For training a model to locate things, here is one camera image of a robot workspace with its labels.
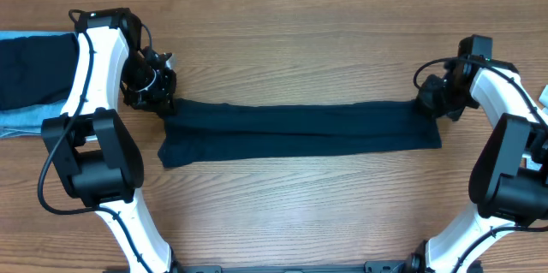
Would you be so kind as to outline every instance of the wire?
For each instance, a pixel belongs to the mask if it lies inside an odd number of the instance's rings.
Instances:
[[[414,73],[413,75],[413,85],[417,88],[417,89],[420,89],[420,86],[419,84],[417,83],[417,77],[419,77],[419,74],[420,72],[422,72],[423,69],[425,68],[428,68],[430,67],[431,65],[433,64],[436,64],[436,63],[440,63],[440,62],[449,62],[449,61],[453,61],[455,59],[457,59],[458,57],[449,57],[449,58],[441,58],[441,59],[436,59],[436,60],[432,60],[430,62],[427,62],[425,64],[422,65],[422,67],[418,68],[417,71]]]
[[[152,56],[152,35],[151,35],[151,31],[148,29],[148,27],[145,25],[145,23],[140,23],[143,28],[145,28],[146,30],[146,33],[148,33],[148,52],[146,53],[146,60],[149,60],[150,59],[150,56]]]
[[[76,24],[76,19],[73,17],[74,12],[82,13],[83,11],[78,10],[78,9],[71,9],[68,12],[68,17],[70,17],[72,22],[74,24]],[[87,88],[89,87],[89,83],[90,83],[90,80],[92,78],[93,58],[94,58],[94,55],[95,55],[95,50],[93,49],[92,40],[90,39],[87,32],[83,32],[82,34],[86,38],[87,44],[89,46],[89,63],[88,63],[88,66],[87,66],[86,80],[84,81],[84,86],[82,88],[82,94],[80,95],[80,102],[78,103],[78,106],[76,107],[76,110],[74,111],[73,116],[68,121],[68,124],[65,127],[65,129],[61,132],[61,136],[59,137],[59,140],[57,141],[57,143],[51,149],[50,154],[45,159],[44,166],[42,167],[42,171],[40,172],[40,177],[39,177],[39,181],[38,181],[38,200],[39,200],[39,203],[42,205],[42,207],[44,207],[44,209],[46,209],[48,212],[56,214],[56,215],[61,215],[61,216],[75,215],[75,214],[88,213],[88,212],[94,212],[94,211],[102,211],[102,212],[106,212],[106,213],[111,214],[112,219],[116,220],[118,222],[118,224],[120,225],[120,228],[122,229],[123,233],[125,234],[126,239],[128,240],[129,247],[131,248],[131,251],[135,255],[135,257],[137,259],[137,262],[140,263],[143,266],[143,268],[145,269],[145,271],[147,273],[153,273],[151,268],[148,266],[148,264],[146,264],[146,262],[143,259],[142,255],[137,251],[137,247],[135,246],[135,243],[134,243],[133,239],[131,238],[131,234],[129,233],[128,227],[123,222],[122,218],[120,217],[120,215],[118,213],[116,213],[115,211],[113,211],[109,208],[104,208],[104,207],[100,207],[100,206],[95,206],[95,207],[91,207],[91,208],[74,209],[74,210],[58,210],[58,209],[55,209],[55,208],[51,207],[50,205],[48,205],[48,203],[45,201],[45,198],[44,198],[45,177],[48,173],[48,169],[51,166],[51,162],[53,160],[53,157],[55,156],[55,154],[56,154],[56,152],[59,148],[59,145],[61,145],[61,142],[63,141],[63,139],[65,139],[65,137],[67,137],[67,134],[71,131],[72,127],[74,126],[74,123],[76,122],[77,117],[80,115],[80,113],[82,111],[82,108],[84,107],[84,103],[87,101],[86,100],[86,94],[87,94]]]
[[[131,251],[133,252],[135,257],[137,258],[137,262],[140,263],[143,266],[143,268],[145,268],[145,271],[147,273],[153,273],[151,268],[148,266],[148,264],[146,264],[145,260],[143,259],[143,255],[139,254],[139,252],[137,251],[137,247],[135,246],[134,241],[131,239],[131,234],[129,234],[129,230],[126,227],[126,224],[123,222],[120,215],[118,213],[116,213],[115,211],[109,209],[109,208],[104,208],[104,207],[99,207],[99,206],[97,208],[95,208],[95,211],[106,212],[106,213],[109,213],[109,214],[112,215],[112,219],[116,220],[118,222],[118,224],[120,225],[120,228],[122,229],[123,233],[126,235],[126,239],[128,239],[129,247],[131,247]]]
[[[392,271],[391,271],[390,273],[396,272],[396,270],[400,269],[400,267],[401,267],[402,265],[405,265],[405,263],[401,263],[401,264],[397,265],[396,267],[394,267],[394,269],[392,269]]]
[[[59,145],[61,145],[61,142],[65,137],[67,137],[67,134],[70,132],[72,127],[74,126],[74,123],[76,122],[76,119],[80,115],[82,108],[84,107],[84,103],[86,102],[86,93],[87,88],[89,87],[90,80],[92,78],[92,68],[93,68],[93,54],[95,53],[95,50],[93,49],[92,40],[89,38],[89,35],[87,32],[84,32],[84,37],[86,37],[87,44],[89,45],[89,65],[87,67],[87,74],[86,74],[86,80],[84,81],[84,87],[82,89],[82,94],[80,95],[80,102],[78,103],[78,106],[76,107],[76,111],[74,112],[74,115],[70,118],[68,121],[67,126],[61,133],[61,136],[59,137],[59,140],[57,143],[53,146],[51,149],[50,154],[45,159],[44,167],[42,167],[42,171],[40,172],[40,177],[38,180],[38,200],[40,204],[46,209],[47,211],[57,214],[57,215],[74,215],[74,214],[81,214],[81,213],[87,213],[94,211],[94,208],[82,208],[82,209],[75,209],[75,210],[58,210],[51,206],[49,206],[45,199],[44,199],[44,181],[45,176],[48,173],[48,169],[50,168],[51,161],[53,160],[53,157],[55,156],[57,149],[59,148]]]
[[[529,108],[529,111],[531,112],[531,115],[533,115],[535,120],[537,122],[539,122],[539,124],[545,130],[546,134],[548,134],[548,125],[546,124],[546,122],[540,116],[539,108],[537,106],[535,106],[533,104],[533,102],[531,102],[531,99],[528,97],[527,93],[523,90],[523,88],[521,88],[521,86],[519,86],[514,81],[513,77],[509,77],[508,75],[502,73],[501,71],[499,71],[498,69],[496,69],[495,67],[493,67],[491,64],[489,64],[487,62],[478,62],[478,61],[475,61],[475,60],[470,60],[470,59],[466,59],[466,58],[462,58],[462,57],[448,57],[448,58],[440,58],[440,59],[432,60],[430,62],[427,62],[427,63],[423,64],[414,73],[414,76],[413,76],[414,86],[417,89],[420,89],[420,86],[417,83],[417,77],[419,76],[420,72],[422,72],[422,70],[424,70],[425,68],[428,68],[428,67],[430,67],[430,66],[432,66],[433,64],[436,64],[436,63],[452,62],[452,61],[475,64],[475,65],[477,65],[481,68],[486,68],[487,70],[493,72],[494,74],[496,74],[496,75],[500,76],[501,78],[503,78],[504,80],[508,81],[517,90],[517,92],[520,94],[521,98],[523,99],[523,102],[525,102],[526,106]]]
[[[527,228],[522,226],[502,226],[498,228],[494,228],[491,231],[487,232],[486,234],[483,234],[480,236],[472,245],[470,245],[466,251],[462,254],[462,256],[459,257],[459,259],[456,261],[455,267],[451,271],[451,273],[457,273],[458,270],[462,267],[462,264],[464,264],[464,260],[468,255],[476,248],[478,247],[484,240],[487,240],[487,238],[491,236],[495,236],[495,234],[502,232],[502,231],[521,231],[521,232],[546,232],[548,231],[548,226],[546,227],[540,227],[540,228]]]

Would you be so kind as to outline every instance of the folded cloth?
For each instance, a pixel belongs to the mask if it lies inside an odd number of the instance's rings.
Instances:
[[[254,157],[337,156],[440,148],[414,101],[334,106],[234,106],[176,100],[165,116],[164,167]]]
[[[53,104],[33,105],[17,110],[0,110],[0,139],[18,136],[40,136],[42,121],[57,117],[65,100]]]
[[[3,35],[13,38],[17,33]],[[0,110],[66,99],[77,62],[78,42],[72,33],[0,40]]]
[[[0,40],[35,36],[59,36],[60,32],[0,31]],[[0,139],[40,135],[42,121],[59,116],[65,101],[54,104],[33,105],[16,110],[0,110]]]

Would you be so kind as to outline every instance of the navy towel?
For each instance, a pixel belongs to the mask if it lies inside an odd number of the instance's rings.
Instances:
[[[73,33],[0,41],[0,110],[67,99],[78,63]]]
[[[255,157],[338,156],[441,147],[414,101],[331,106],[234,106],[176,100],[158,152],[164,167]]]

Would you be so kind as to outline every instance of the black base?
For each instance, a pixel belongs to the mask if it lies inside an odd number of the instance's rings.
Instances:
[[[105,271],[104,273],[130,273],[125,271]],[[305,266],[265,266],[226,268],[218,265],[183,266],[170,273],[407,273],[405,261],[367,261],[364,265],[305,265]],[[468,268],[468,273],[483,273],[480,261]]]

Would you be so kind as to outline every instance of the dark blue cloth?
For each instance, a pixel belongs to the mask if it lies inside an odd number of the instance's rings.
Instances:
[[[23,37],[59,36],[66,33],[58,32],[28,32],[0,31],[0,40]],[[57,117],[65,100],[52,104],[36,104],[15,110],[0,110],[0,139],[19,136],[40,136],[40,128],[44,119]]]
[[[73,33],[0,40],[0,110],[67,99],[77,62]]]
[[[234,106],[176,100],[158,152],[164,167],[254,157],[338,156],[441,147],[438,126],[410,102]]]

